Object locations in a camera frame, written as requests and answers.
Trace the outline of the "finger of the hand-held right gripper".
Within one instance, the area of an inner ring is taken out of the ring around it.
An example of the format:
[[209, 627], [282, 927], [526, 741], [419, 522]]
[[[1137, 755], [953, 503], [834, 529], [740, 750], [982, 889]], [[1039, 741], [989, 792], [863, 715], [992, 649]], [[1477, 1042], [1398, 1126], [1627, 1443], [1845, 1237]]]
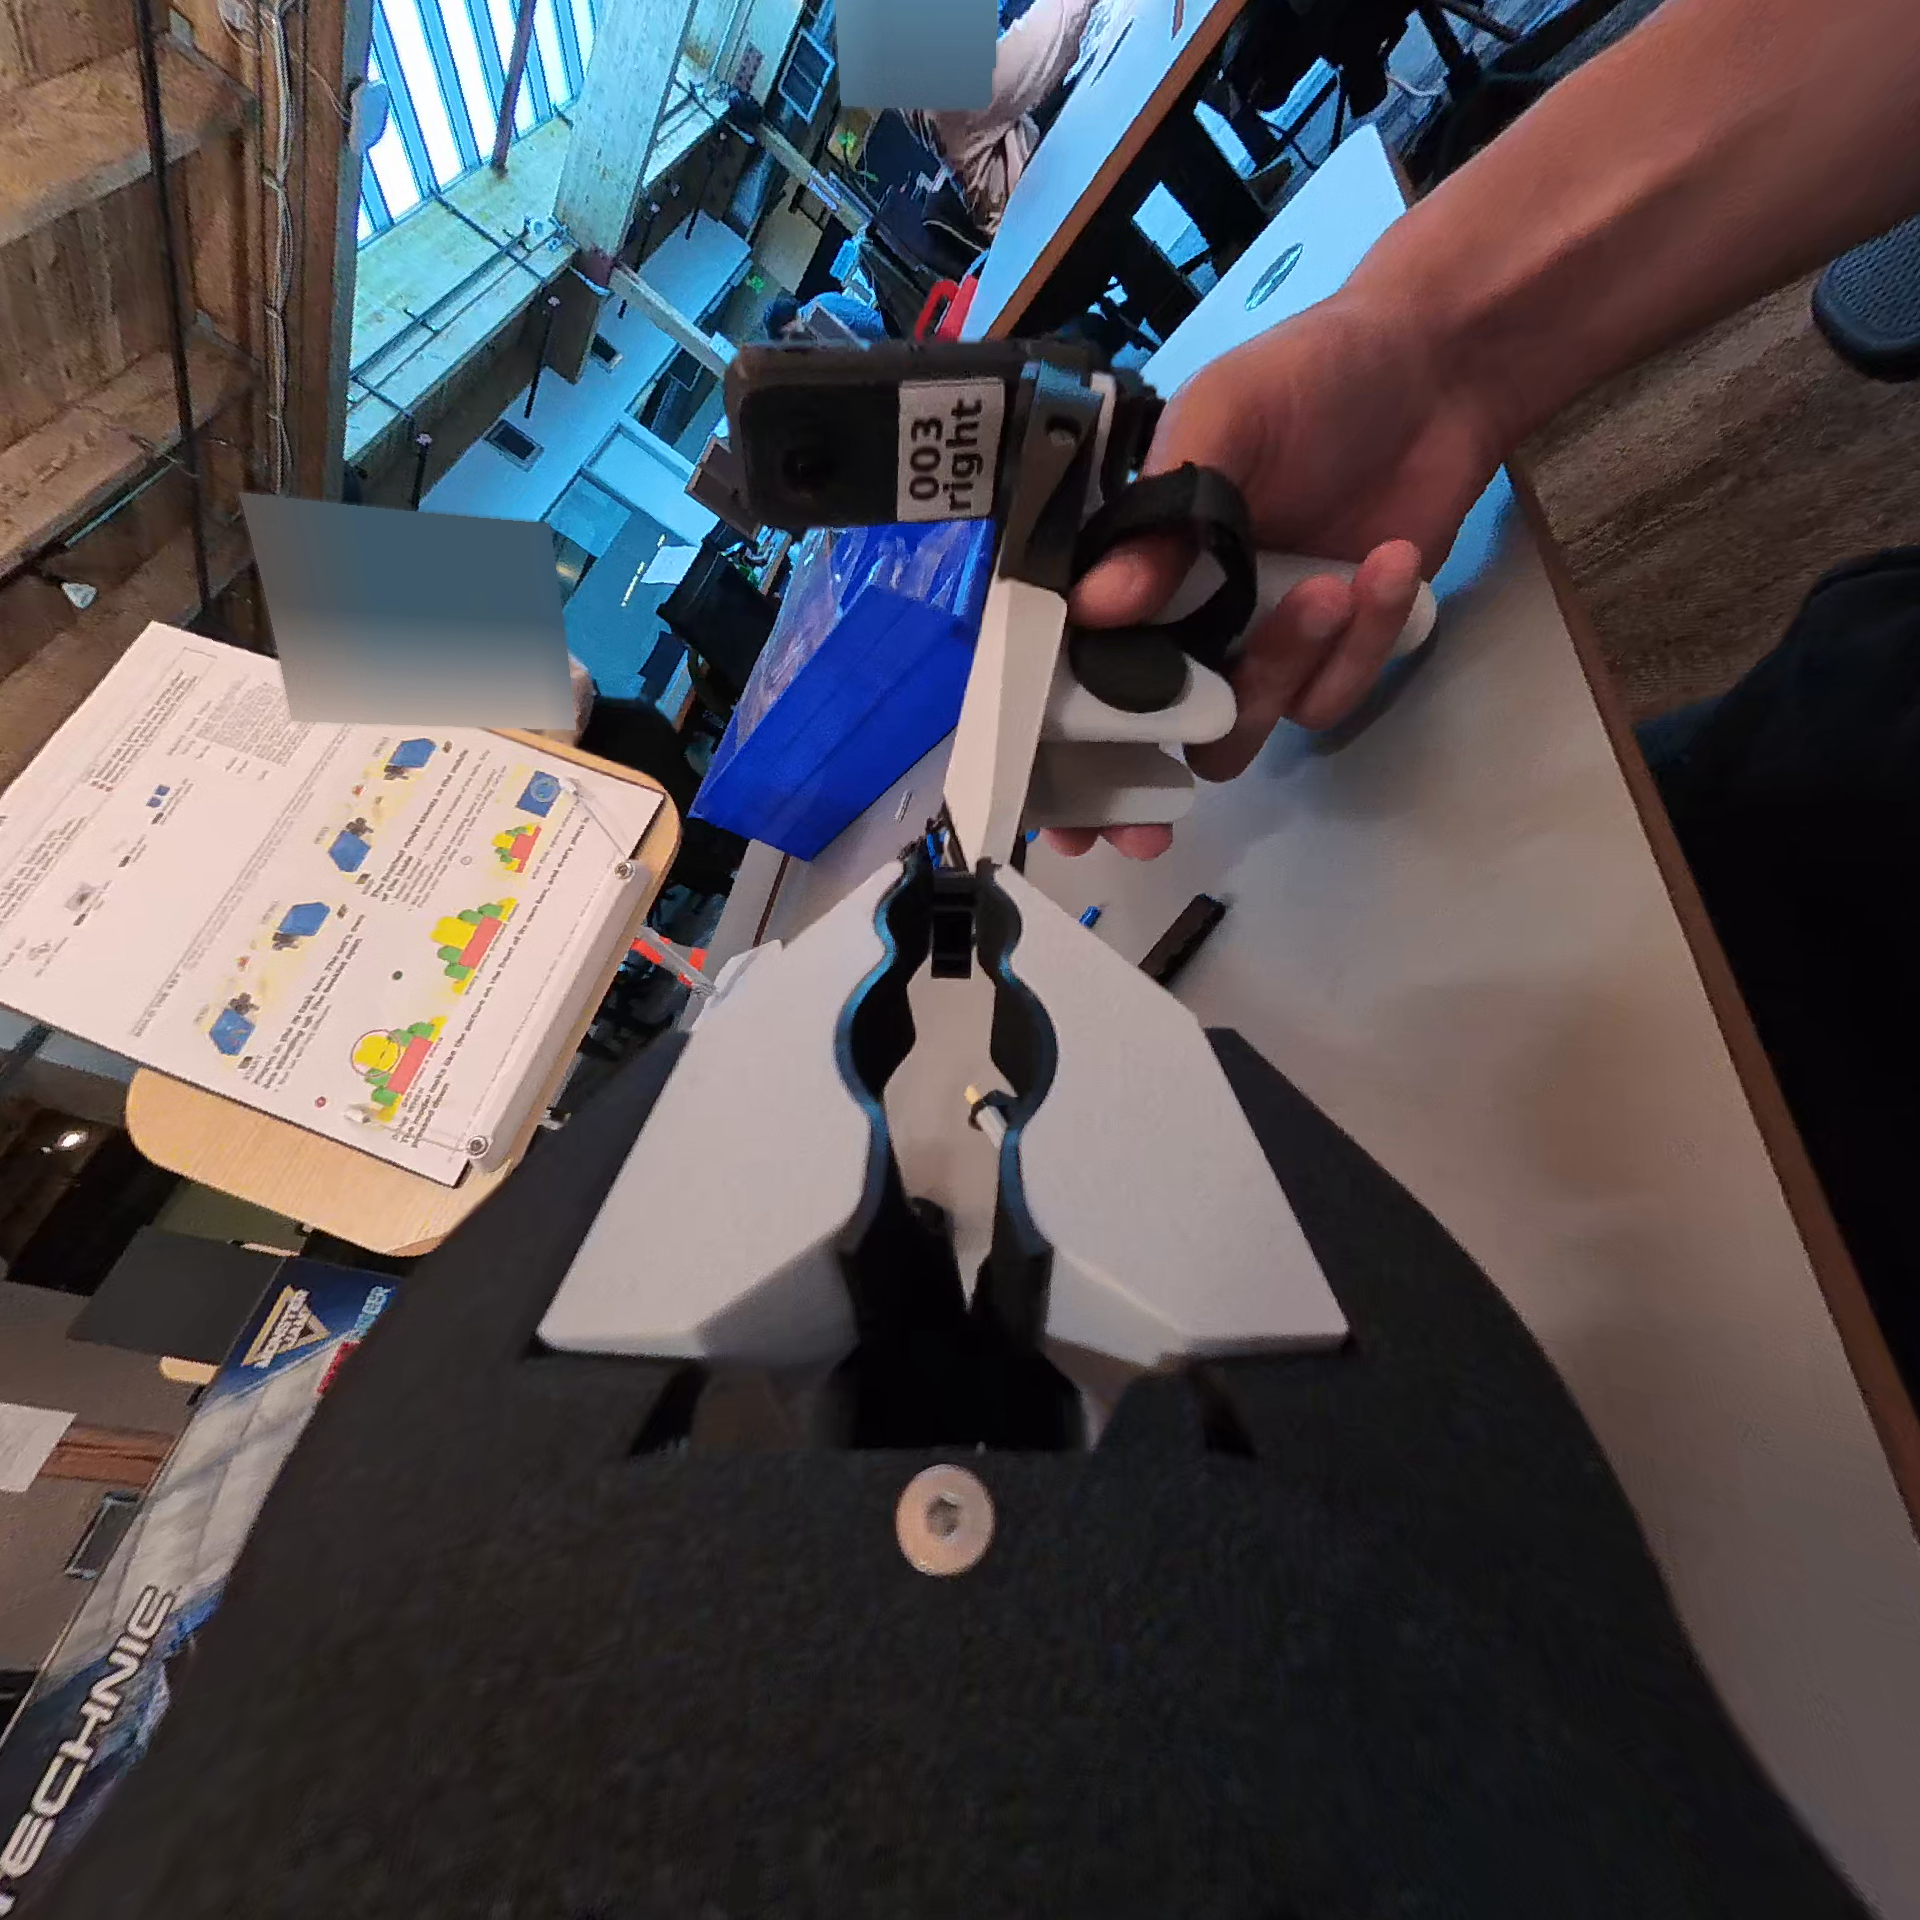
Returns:
[[993, 576], [945, 775], [948, 834], [968, 871], [1009, 863], [1021, 837], [1066, 623], [1060, 591]]

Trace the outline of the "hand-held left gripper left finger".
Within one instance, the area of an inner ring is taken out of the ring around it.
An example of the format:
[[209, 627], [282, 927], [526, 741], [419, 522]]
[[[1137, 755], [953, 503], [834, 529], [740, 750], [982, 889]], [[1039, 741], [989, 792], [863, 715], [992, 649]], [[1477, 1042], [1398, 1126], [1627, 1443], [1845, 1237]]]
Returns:
[[924, 1330], [881, 1110], [922, 960], [924, 871], [880, 866], [696, 1015], [541, 1321], [551, 1351], [803, 1369]]

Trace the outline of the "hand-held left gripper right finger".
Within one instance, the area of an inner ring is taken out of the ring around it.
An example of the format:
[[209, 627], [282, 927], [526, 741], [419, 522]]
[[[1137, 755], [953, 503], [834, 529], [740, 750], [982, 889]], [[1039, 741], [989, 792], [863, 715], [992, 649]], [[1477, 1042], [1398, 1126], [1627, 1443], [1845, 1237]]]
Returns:
[[1346, 1311], [1202, 1024], [1013, 866], [974, 877], [998, 1088], [972, 1312], [1021, 1356], [1109, 1369], [1329, 1353]]

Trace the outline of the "black lego beam assembly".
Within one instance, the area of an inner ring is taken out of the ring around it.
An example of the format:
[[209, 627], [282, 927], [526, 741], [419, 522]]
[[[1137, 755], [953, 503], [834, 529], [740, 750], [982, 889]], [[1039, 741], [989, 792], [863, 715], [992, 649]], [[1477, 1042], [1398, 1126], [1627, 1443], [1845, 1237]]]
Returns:
[[[1223, 924], [1230, 908], [1231, 897], [1196, 892], [1175, 921], [1147, 947], [1145, 955], [1137, 959], [1137, 969], [1170, 990], [1202, 953], [1216, 927]], [[964, 1100], [968, 1104], [972, 1129], [982, 1133], [995, 1147], [1005, 1133], [1005, 1104], [1010, 1098], [968, 1085]]]

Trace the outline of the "lego set box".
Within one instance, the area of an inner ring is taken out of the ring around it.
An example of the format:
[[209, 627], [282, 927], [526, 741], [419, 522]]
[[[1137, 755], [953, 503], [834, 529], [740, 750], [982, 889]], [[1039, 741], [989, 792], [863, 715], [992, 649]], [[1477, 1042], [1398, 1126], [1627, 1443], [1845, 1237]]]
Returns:
[[396, 1276], [281, 1261], [91, 1582], [3, 1749], [3, 1914], [61, 1863], [152, 1749], [253, 1523]]

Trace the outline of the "person's right hand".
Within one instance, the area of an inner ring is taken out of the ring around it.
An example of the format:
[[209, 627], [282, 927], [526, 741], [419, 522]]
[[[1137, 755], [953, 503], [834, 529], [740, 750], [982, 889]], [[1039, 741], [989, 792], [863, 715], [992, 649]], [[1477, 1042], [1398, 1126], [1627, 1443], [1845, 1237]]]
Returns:
[[1523, 388], [1392, 294], [1344, 293], [1200, 368], [1164, 405], [1143, 476], [1221, 474], [1251, 545], [1352, 564], [1257, 620], [1230, 672], [1237, 725], [1186, 750], [1200, 780], [1244, 772], [1284, 720], [1329, 731], [1372, 694], [1422, 583], [1497, 469], [1537, 428]]

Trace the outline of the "blue plastic bin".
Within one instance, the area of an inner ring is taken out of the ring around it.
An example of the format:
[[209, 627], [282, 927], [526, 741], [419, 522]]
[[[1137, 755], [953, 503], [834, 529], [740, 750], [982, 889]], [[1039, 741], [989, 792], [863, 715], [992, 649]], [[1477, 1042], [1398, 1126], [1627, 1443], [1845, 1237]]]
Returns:
[[691, 818], [817, 858], [961, 713], [989, 519], [813, 529]]

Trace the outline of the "instruction sheet on wooden board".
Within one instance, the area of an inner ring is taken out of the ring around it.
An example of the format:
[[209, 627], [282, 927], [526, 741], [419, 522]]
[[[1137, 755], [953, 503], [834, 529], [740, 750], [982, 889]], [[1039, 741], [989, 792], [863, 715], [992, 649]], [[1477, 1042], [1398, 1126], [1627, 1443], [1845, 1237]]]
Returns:
[[637, 770], [302, 723], [152, 623], [4, 784], [4, 1007], [133, 1064], [148, 1162], [412, 1259], [526, 1156], [678, 839]]

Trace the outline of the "person's dark trousers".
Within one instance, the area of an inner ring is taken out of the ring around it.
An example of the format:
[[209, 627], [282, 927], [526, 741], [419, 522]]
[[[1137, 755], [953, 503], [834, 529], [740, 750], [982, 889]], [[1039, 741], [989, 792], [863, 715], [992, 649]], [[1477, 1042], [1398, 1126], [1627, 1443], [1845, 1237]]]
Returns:
[[1832, 569], [1732, 689], [1635, 737], [1918, 1390], [1918, 547]]

